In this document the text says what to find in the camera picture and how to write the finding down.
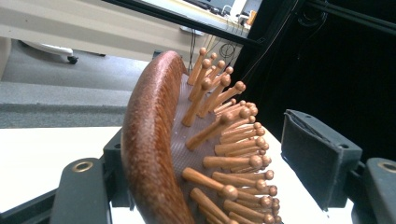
metal grommet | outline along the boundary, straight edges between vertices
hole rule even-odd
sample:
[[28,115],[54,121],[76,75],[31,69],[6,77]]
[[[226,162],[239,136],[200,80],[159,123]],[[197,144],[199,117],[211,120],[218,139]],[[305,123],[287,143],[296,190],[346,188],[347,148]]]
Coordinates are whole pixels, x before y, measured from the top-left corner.
[[73,166],[72,170],[77,173],[85,172],[93,167],[93,162],[82,161]]
[[396,164],[395,163],[390,163],[386,161],[381,161],[378,163],[378,166],[381,167],[382,169],[396,174]]

gray carpet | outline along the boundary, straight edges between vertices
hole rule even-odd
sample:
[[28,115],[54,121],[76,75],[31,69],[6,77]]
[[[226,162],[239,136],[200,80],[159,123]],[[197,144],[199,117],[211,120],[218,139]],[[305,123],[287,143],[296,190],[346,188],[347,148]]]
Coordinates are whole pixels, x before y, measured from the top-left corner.
[[121,126],[148,62],[74,50],[76,64],[13,40],[0,82],[0,128]]

wall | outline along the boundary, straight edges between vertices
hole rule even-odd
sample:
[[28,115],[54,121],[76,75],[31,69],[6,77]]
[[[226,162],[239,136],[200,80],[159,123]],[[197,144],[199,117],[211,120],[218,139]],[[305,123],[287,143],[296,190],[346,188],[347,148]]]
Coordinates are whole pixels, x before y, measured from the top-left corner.
[[235,17],[237,14],[241,14],[246,2],[247,2],[247,0],[238,0],[238,1],[234,2],[233,8],[231,9],[231,12],[230,12],[231,16]]
[[[227,29],[221,20],[217,22]],[[186,65],[190,60],[191,33],[179,25],[96,0],[2,2],[0,36],[147,62],[154,50],[171,49],[183,56]],[[193,61],[208,37],[196,36]]]
[[0,80],[8,62],[9,53],[11,52],[11,39],[0,36]]

wooden bristle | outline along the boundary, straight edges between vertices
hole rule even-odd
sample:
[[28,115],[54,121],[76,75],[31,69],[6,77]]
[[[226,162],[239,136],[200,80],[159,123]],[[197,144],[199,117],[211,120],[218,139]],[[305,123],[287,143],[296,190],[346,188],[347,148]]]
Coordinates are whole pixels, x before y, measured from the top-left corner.
[[186,147],[189,150],[195,150],[198,146],[200,146],[207,139],[220,134],[232,122],[233,122],[233,115],[231,115],[229,113],[223,114],[219,120],[216,120],[215,122],[210,124],[208,127],[201,130],[198,134],[196,134],[195,136],[190,138],[186,142]]
[[234,212],[230,212],[228,214],[228,216],[230,218],[232,218],[233,220],[239,222],[240,224],[257,224],[256,222],[252,222],[249,219],[245,218],[245,217],[241,217],[238,214],[234,213]]
[[257,174],[229,174],[229,175],[241,176],[251,180],[258,180],[258,179],[272,180],[274,178],[274,171],[268,170],[266,172],[257,173]]
[[210,54],[210,58],[208,59],[211,63],[213,61],[215,61],[218,58],[218,54],[213,52],[212,54]]
[[271,215],[275,215],[276,214],[276,212],[277,211],[274,211],[273,209],[271,209],[271,208],[251,208],[252,210],[254,210],[254,211],[256,211],[256,212],[259,212],[259,213],[263,213],[263,214],[266,214],[266,213],[268,213],[268,214],[271,214]]
[[241,81],[237,81],[232,88],[219,95],[219,97],[215,101],[215,106],[222,104],[224,101],[230,99],[236,94],[242,93],[242,91],[244,91],[245,89],[245,84]]
[[233,116],[233,124],[234,124],[239,120],[247,119],[250,116],[250,110],[245,107],[241,107],[238,110],[234,110],[226,114],[231,114]]
[[280,209],[279,203],[273,203],[273,204],[272,204],[272,209],[273,209],[274,211],[279,211],[279,209]]
[[282,217],[280,217],[280,216],[274,216],[274,219],[275,219],[275,224],[282,223]]
[[225,109],[225,108],[227,108],[227,107],[229,107],[229,106],[231,106],[231,105],[235,105],[235,104],[236,104],[236,100],[233,98],[233,99],[231,99],[229,102],[227,102],[227,103],[225,103],[225,104],[223,104],[223,105],[219,105],[218,107],[216,107],[216,108],[213,110],[213,112],[218,113],[218,112],[220,112],[221,110],[223,110],[223,109]]
[[237,157],[204,157],[203,166],[205,168],[221,167],[223,169],[230,169],[236,166],[246,165],[253,168],[262,166],[262,158],[259,156],[252,156],[250,158]]
[[270,148],[270,145],[268,145],[268,143],[265,143],[263,150],[268,150],[269,148]]
[[191,103],[189,109],[187,110],[186,114],[184,115],[183,120],[181,121],[181,123],[183,125],[190,127],[194,123],[195,115],[199,110],[201,101],[202,101],[204,95],[207,94],[207,92],[209,91],[211,85],[212,85],[212,81],[208,77],[206,77],[202,81],[200,90],[198,91],[198,93],[194,97],[194,99],[192,100],[192,103]]
[[220,60],[218,62],[218,64],[216,65],[216,67],[214,69],[212,69],[212,71],[210,72],[210,74],[208,75],[208,77],[210,77],[210,79],[212,81],[215,80],[216,76],[218,75],[219,71],[221,69],[223,69],[223,67],[225,66],[225,62],[223,60]]
[[230,144],[222,144],[215,145],[215,153],[218,156],[222,156],[227,152],[232,152],[236,150],[241,150],[244,148],[250,147],[264,147],[265,140],[263,137],[258,137],[256,139],[247,140],[239,143],[230,143]]
[[256,129],[256,130],[250,131],[248,133],[239,133],[239,134],[231,135],[228,137],[221,137],[220,143],[221,144],[234,143],[234,142],[238,142],[238,141],[244,140],[249,137],[263,136],[264,134],[265,134],[264,129]]
[[211,106],[215,103],[218,96],[222,93],[224,88],[228,87],[231,83],[230,76],[224,76],[221,78],[220,84],[215,88],[215,90],[207,97],[204,104],[201,106],[198,112],[198,117],[204,118],[206,114],[210,111]]
[[267,212],[272,212],[272,208],[263,208],[262,205],[259,204],[259,203],[248,202],[246,200],[239,200],[239,198],[235,202],[239,203],[241,205],[244,205],[245,207],[248,207],[248,208],[250,208],[252,210],[266,209]]
[[245,217],[250,220],[260,221],[264,223],[274,223],[274,217],[271,214],[262,214],[256,212],[250,208],[247,208],[239,203],[232,202],[230,200],[225,200],[224,209],[229,212],[234,212],[239,216]]
[[270,196],[276,196],[277,195],[277,187],[275,185],[267,186],[264,189],[257,190],[254,188],[238,188],[238,191],[242,191],[245,193],[253,194],[253,195],[270,195]]
[[212,71],[215,70],[215,69],[216,69],[216,66],[215,66],[215,65],[210,66],[210,68],[208,68],[208,69],[206,70],[205,77],[208,77],[209,74],[212,73]]
[[218,86],[220,84],[222,77],[227,76],[227,75],[229,76],[232,73],[233,73],[233,68],[231,66],[228,66],[221,75],[219,75],[218,77],[215,77],[215,80],[213,81],[213,86]]
[[260,198],[260,204],[264,208],[270,208],[272,207],[272,203],[274,201],[274,198],[272,196],[263,196]]
[[198,205],[198,209],[201,212],[202,215],[206,217],[206,222],[209,224],[222,224],[218,218],[216,218],[212,213],[204,209],[201,205]]
[[199,72],[198,77],[195,80],[194,86],[192,87],[192,90],[191,90],[190,95],[189,95],[189,100],[190,101],[193,101],[194,98],[196,97],[196,95],[198,94],[198,92],[200,91],[202,81],[205,78],[206,70],[210,67],[210,65],[211,65],[211,62],[208,59],[204,59],[202,61],[201,70]]
[[212,174],[212,178],[224,185],[233,185],[234,187],[252,187],[257,189],[264,189],[264,187],[266,187],[264,180],[250,180],[239,176],[226,175],[220,172],[214,172]]
[[220,110],[220,112],[219,112],[219,113],[216,113],[216,115],[219,116],[219,115],[221,115],[222,113],[226,113],[226,112],[233,111],[233,110],[235,110],[235,109],[240,108],[241,106],[246,105],[246,103],[247,103],[246,101],[242,100],[242,101],[240,101],[238,104],[235,104],[235,105],[232,105],[232,106],[230,106],[230,107],[228,107],[228,108],[225,108],[225,109],[223,109],[223,110]]
[[250,117],[248,117],[247,119],[240,120],[240,121],[234,123],[233,125],[231,125],[230,127],[228,127],[224,131],[224,133],[227,133],[227,132],[229,132],[229,131],[231,131],[231,130],[233,130],[235,128],[238,128],[238,127],[240,127],[242,125],[251,124],[251,123],[254,123],[254,122],[256,122],[256,117],[250,115]]
[[257,107],[257,106],[256,106],[256,104],[249,102],[249,103],[247,103],[247,107]]
[[206,55],[206,48],[200,48],[198,59],[194,65],[194,67],[192,68],[189,79],[187,80],[187,84],[189,84],[191,86],[193,86],[195,84],[195,81],[198,78],[198,74],[201,70],[202,60],[204,59],[205,55]]
[[273,210],[273,215],[278,216],[279,215],[279,210]]
[[274,203],[280,203],[278,198],[274,198],[273,201],[274,201]]
[[191,169],[190,167],[185,168],[181,175],[186,180],[216,190],[221,197],[224,197],[226,199],[235,200],[238,197],[238,191],[235,187],[230,185],[223,185],[218,181],[207,177],[206,175],[202,175],[201,173]]
[[254,169],[254,168],[251,168],[248,166],[238,166],[238,167],[231,168],[230,171],[232,172],[232,174],[253,174],[253,173],[260,171],[260,169],[261,168]]
[[255,122],[254,124],[247,124],[243,127],[240,128],[235,128],[233,130],[230,130],[228,132],[225,132],[221,135],[221,137],[229,137],[235,134],[239,134],[239,133],[247,133],[256,129],[260,129],[262,127],[262,125],[259,122]]
[[255,195],[245,193],[243,191],[238,191],[238,200],[243,200],[250,203],[260,204],[262,198],[256,197]]
[[249,107],[249,110],[252,116],[256,116],[259,113],[259,109],[256,106]]
[[190,193],[190,197],[195,200],[199,206],[204,208],[206,217],[211,217],[207,215],[211,214],[215,217],[213,219],[218,219],[221,223],[230,222],[230,218],[227,217],[227,215],[225,215],[200,189],[194,188]]
[[[262,167],[259,168],[259,169],[265,169],[272,161],[269,156],[260,155],[259,157],[262,158]],[[246,173],[246,172],[248,172],[250,170],[253,170],[253,169],[257,169],[257,168],[249,167],[249,166],[246,166],[246,165],[241,165],[241,166],[235,166],[235,167],[231,168],[230,170],[231,170],[232,173]]]
[[226,157],[246,157],[247,154],[254,154],[254,155],[261,155],[261,148],[260,147],[248,147],[232,152],[224,153]]

metal rod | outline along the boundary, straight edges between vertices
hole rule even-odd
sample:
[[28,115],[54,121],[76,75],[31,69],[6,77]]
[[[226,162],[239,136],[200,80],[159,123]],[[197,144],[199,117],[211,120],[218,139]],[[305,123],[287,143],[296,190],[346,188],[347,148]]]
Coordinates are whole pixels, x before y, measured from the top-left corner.
[[396,35],[396,24],[383,21],[374,17],[370,17],[359,12],[355,12],[346,8],[338,7],[329,3],[321,2],[319,0],[309,0],[306,2],[308,6],[317,8],[319,10],[331,13],[335,16],[357,22],[359,24],[374,28],[376,30]]

